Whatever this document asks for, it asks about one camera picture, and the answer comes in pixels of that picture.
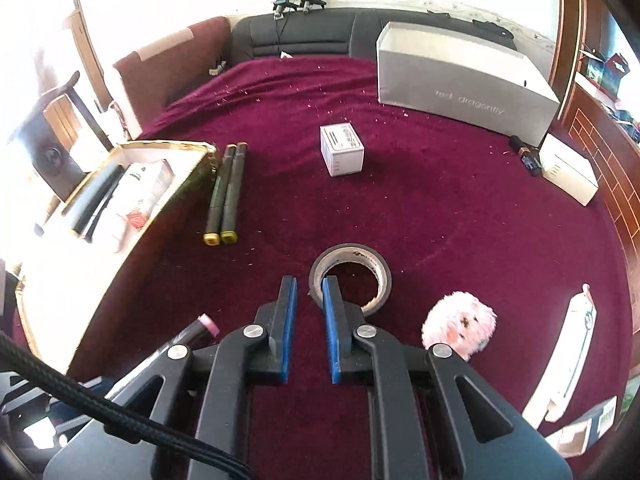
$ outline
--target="duct tape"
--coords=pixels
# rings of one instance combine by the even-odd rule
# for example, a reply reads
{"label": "duct tape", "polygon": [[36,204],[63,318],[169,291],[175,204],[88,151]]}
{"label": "duct tape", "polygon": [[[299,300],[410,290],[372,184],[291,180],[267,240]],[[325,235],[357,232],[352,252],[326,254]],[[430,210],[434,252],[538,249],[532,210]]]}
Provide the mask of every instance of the duct tape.
{"label": "duct tape", "polygon": [[391,271],[386,261],[376,251],[361,244],[340,244],[328,248],[318,256],[309,273],[309,294],[322,308],[322,280],[330,269],[345,263],[361,264],[369,269],[378,280],[378,293],[362,307],[364,316],[370,316],[380,309],[391,293]]}

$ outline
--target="black cable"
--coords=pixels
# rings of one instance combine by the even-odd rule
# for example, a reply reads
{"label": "black cable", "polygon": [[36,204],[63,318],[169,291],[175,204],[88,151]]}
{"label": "black cable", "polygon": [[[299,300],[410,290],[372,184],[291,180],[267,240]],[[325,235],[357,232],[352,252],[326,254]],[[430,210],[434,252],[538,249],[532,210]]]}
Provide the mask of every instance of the black cable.
{"label": "black cable", "polygon": [[[280,55],[282,53],[282,51],[280,50],[280,36],[282,35],[282,33],[284,32],[284,27],[287,25],[287,14],[289,12],[285,12],[284,10],[282,11],[282,18],[280,18],[279,20],[273,20],[276,24],[276,38],[278,38],[278,44],[276,46],[277,50],[278,50],[278,55]],[[280,28],[280,31],[278,31],[278,22],[282,22],[282,27]]]}
{"label": "black cable", "polygon": [[218,468],[233,478],[239,480],[254,478],[251,468],[233,455],[94,394],[30,353],[18,348],[1,332],[0,356],[23,378],[103,424],[120,428],[150,444]]}

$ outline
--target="maroon blanket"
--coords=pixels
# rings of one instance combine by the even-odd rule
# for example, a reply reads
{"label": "maroon blanket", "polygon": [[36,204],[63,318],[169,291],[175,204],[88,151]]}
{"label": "maroon blanket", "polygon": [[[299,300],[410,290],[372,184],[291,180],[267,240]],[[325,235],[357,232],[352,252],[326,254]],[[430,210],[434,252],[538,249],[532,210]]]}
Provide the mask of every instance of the maroon blanket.
{"label": "maroon blanket", "polygon": [[[364,167],[331,178],[319,127],[345,121],[366,147]],[[531,177],[506,137],[379,104],[373,63],[243,63],[173,104],[146,137],[249,143],[240,239],[205,246],[207,205],[194,211],[146,281],[140,308],[122,328],[119,341],[130,336],[130,343],[119,342],[114,357],[131,365],[202,312],[223,332],[235,329],[274,300],[284,274],[297,277],[290,383],[255,393],[251,462],[261,478],[369,478],[366,394],[331,386],[322,314],[305,294],[313,261],[334,244],[366,244],[386,258],[393,289],[371,321],[404,343],[420,346],[427,312],[452,291],[493,307],[495,335],[470,362],[519,410],[542,376],[569,299],[589,283],[598,309],[591,351],[565,416],[540,430],[549,434],[621,398],[630,302],[601,197],[583,207]],[[370,280],[342,282],[347,297],[369,299]]]}

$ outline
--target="pink fluffy ball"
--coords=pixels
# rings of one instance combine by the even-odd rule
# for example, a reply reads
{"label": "pink fluffy ball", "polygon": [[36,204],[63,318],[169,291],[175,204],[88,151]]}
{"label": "pink fluffy ball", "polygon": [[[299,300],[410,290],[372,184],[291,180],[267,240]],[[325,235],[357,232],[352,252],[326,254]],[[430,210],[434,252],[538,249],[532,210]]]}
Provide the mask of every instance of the pink fluffy ball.
{"label": "pink fluffy ball", "polygon": [[426,349],[446,343],[465,361],[487,345],[495,330],[496,316],[490,307],[468,292],[454,292],[429,311],[422,325]]}

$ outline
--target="black leather headboard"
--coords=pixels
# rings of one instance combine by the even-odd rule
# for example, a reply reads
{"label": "black leather headboard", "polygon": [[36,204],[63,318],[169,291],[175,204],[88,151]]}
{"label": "black leather headboard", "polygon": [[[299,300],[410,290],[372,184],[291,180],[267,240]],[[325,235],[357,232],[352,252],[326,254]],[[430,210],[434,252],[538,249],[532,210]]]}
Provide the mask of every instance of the black leather headboard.
{"label": "black leather headboard", "polygon": [[224,57],[231,66],[281,51],[376,60],[376,40],[388,22],[448,28],[516,50],[513,34],[492,22],[466,22],[436,12],[340,8],[286,12],[277,21],[272,14],[244,18],[233,28]]}

